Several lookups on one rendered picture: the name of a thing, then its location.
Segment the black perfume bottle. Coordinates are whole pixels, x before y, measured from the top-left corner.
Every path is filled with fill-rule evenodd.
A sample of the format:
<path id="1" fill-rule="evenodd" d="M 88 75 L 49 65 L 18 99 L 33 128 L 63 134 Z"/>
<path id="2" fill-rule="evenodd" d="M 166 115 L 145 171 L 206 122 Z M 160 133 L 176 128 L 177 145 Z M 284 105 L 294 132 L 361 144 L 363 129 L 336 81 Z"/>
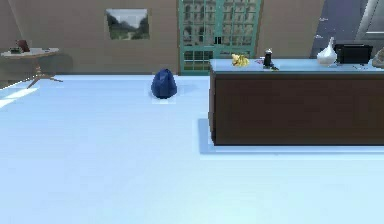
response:
<path id="1" fill-rule="evenodd" d="M 272 50 L 271 50 L 271 49 L 267 49 L 267 50 L 265 51 L 265 56 L 264 56 L 263 65 L 264 65 L 265 67 L 272 67 L 272 66 L 273 66 L 273 62 L 272 62 Z"/>

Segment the blue bean bag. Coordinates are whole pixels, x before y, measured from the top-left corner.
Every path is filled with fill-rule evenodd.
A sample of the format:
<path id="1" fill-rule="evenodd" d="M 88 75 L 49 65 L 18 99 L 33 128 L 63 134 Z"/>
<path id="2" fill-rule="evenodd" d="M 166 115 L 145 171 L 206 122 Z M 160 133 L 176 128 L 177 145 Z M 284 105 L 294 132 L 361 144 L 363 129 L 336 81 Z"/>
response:
<path id="1" fill-rule="evenodd" d="M 169 69 L 162 69 L 154 76 L 151 91 L 159 99 L 167 99 L 177 93 L 174 75 Z"/>

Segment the yellow toy figure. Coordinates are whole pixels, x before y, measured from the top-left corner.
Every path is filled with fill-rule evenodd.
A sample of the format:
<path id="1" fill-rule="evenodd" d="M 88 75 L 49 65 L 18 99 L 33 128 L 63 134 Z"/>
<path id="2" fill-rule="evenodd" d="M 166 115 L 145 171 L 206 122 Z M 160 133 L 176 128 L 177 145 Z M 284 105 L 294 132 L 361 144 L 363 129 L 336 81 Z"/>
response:
<path id="1" fill-rule="evenodd" d="M 232 65 L 233 66 L 247 66 L 249 64 L 249 60 L 244 55 L 232 55 Z"/>

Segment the teal glazed door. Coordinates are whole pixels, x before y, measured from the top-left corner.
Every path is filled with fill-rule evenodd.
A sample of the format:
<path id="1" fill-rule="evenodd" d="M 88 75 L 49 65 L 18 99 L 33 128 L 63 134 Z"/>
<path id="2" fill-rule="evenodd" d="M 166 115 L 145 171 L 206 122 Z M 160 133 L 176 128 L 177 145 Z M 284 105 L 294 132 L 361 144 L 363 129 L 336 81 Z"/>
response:
<path id="1" fill-rule="evenodd" d="M 256 55 L 263 0 L 178 0 L 180 75 L 207 75 L 211 59 Z"/>

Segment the dark brown counter cabinet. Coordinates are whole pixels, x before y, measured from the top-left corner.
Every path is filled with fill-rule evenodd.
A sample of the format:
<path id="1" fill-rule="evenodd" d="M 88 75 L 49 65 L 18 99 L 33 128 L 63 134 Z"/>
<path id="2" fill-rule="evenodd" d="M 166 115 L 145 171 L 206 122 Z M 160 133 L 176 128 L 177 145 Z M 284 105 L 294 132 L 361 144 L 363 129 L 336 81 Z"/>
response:
<path id="1" fill-rule="evenodd" d="M 384 145 L 384 69 L 314 59 L 210 61 L 216 146 Z"/>

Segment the framed landscape picture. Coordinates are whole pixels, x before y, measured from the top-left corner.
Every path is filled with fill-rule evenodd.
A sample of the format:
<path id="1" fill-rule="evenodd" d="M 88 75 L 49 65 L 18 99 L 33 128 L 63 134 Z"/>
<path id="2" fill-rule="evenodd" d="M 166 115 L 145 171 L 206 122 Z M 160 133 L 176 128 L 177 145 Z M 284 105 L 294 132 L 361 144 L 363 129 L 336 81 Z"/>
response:
<path id="1" fill-rule="evenodd" d="M 150 38 L 147 9 L 105 10 L 111 40 L 145 40 Z"/>

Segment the white teardrop vase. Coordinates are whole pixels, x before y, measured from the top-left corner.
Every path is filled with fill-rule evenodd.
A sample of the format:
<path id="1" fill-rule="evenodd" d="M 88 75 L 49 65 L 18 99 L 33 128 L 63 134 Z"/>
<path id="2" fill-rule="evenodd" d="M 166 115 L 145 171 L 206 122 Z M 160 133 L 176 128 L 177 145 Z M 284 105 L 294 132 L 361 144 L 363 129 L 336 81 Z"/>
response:
<path id="1" fill-rule="evenodd" d="M 317 54 L 317 62 L 320 65 L 330 66 L 335 63 L 337 59 L 337 53 L 333 49 L 333 42 L 334 38 L 331 37 L 327 47 Z"/>

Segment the round pale side table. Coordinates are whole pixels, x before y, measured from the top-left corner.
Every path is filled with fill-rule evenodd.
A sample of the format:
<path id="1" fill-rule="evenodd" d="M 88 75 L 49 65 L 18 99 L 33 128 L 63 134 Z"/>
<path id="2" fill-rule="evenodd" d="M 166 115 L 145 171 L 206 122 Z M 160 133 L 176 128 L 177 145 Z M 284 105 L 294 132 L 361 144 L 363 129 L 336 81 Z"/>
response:
<path id="1" fill-rule="evenodd" d="M 29 52 L 22 53 L 12 53 L 11 51 L 6 51 L 1 53 L 1 56 L 7 59 L 31 59 L 34 62 L 34 75 L 28 77 L 27 79 L 24 79 L 24 82 L 30 81 L 28 88 L 31 88 L 33 85 L 35 85 L 38 81 L 42 79 L 48 79 L 51 81 L 58 82 L 58 79 L 55 78 L 54 74 L 44 74 L 42 72 L 41 66 L 39 64 L 39 59 L 42 57 L 55 55 L 59 51 L 59 48 L 31 48 Z"/>

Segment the black box appliance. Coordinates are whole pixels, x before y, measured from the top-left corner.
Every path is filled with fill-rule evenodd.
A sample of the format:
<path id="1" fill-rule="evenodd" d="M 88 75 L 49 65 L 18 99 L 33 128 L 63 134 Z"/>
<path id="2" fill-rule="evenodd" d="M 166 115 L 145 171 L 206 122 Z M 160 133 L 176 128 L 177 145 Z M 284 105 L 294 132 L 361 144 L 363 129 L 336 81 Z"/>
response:
<path id="1" fill-rule="evenodd" d="M 373 47 L 365 44 L 336 44 L 336 61 L 340 64 L 367 64 Z"/>

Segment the grey rock-like object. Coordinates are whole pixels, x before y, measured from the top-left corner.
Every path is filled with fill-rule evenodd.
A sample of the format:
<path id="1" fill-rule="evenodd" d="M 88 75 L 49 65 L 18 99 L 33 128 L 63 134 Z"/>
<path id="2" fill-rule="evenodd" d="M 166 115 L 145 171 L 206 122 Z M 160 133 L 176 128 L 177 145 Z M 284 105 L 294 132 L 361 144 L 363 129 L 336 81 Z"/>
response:
<path id="1" fill-rule="evenodd" d="M 372 66 L 384 69 L 384 47 L 380 49 L 372 59 Z"/>

